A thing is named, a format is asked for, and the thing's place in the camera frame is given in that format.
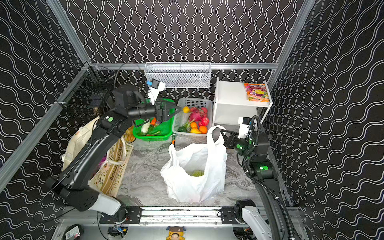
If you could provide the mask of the green plastic basket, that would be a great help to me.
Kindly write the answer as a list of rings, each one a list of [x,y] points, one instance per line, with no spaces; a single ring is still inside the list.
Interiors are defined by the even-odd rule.
[[[174,117],[168,121],[156,122],[155,126],[150,126],[149,131],[146,135],[141,133],[141,126],[136,128],[133,126],[133,135],[137,139],[143,141],[166,141],[172,134],[172,125],[174,122]]]

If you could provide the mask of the white plastic grocery bag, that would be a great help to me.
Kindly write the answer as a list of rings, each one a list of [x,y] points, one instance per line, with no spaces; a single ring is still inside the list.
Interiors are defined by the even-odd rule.
[[[211,127],[205,144],[190,144],[179,151],[169,146],[170,160],[160,171],[168,197],[177,202],[200,203],[224,191],[227,150],[223,136],[214,140],[216,129],[224,128]]]

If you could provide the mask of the green cabbage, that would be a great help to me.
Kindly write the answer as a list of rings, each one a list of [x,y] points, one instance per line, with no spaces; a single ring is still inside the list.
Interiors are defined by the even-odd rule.
[[[192,177],[201,177],[201,176],[203,176],[204,174],[205,174],[204,171],[202,171],[202,170],[196,170],[196,171],[193,172]]]

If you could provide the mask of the cream floral tote bag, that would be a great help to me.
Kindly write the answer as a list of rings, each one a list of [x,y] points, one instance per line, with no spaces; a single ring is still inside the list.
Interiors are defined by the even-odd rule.
[[[86,125],[80,127],[72,136],[68,143],[66,152],[62,155],[63,170],[75,159],[82,147],[91,137],[92,129],[96,127],[96,117]],[[107,151],[92,178],[88,181],[88,185],[101,193],[110,197],[116,197],[120,189],[123,175],[128,166],[130,156],[134,146],[132,142],[136,139],[133,135],[133,128],[126,130],[123,136]]]

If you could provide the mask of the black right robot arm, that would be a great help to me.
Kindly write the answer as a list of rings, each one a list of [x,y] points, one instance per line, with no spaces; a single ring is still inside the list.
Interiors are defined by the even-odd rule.
[[[235,220],[244,227],[241,240],[298,240],[287,205],[280,190],[278,174],[268,157],[268,136],[261,130],[260,117],[240,117],[239,131],[221,130],[224,145],[236,151],[236,159],[245,176],[259,192],[267,217],[252,200],[239,200],[233,211],[222,210],[222,222]]]

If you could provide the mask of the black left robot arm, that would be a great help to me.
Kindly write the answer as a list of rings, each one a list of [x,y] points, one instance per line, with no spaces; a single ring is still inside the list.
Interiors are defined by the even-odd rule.
[[[164,100],[149,104],[133,85],[122,85],[114,89],[113,94],[115,108],[97,120],[90,139],[75,159],[57,177],[48,178],[46,186],[80,212],[93,210],[122,222],[127,216],[126,205],[114,197],[93,190],[88,181],[102,157],[127,129],[136,124],[136,120],[156,118],[166,122],[182,108]]]

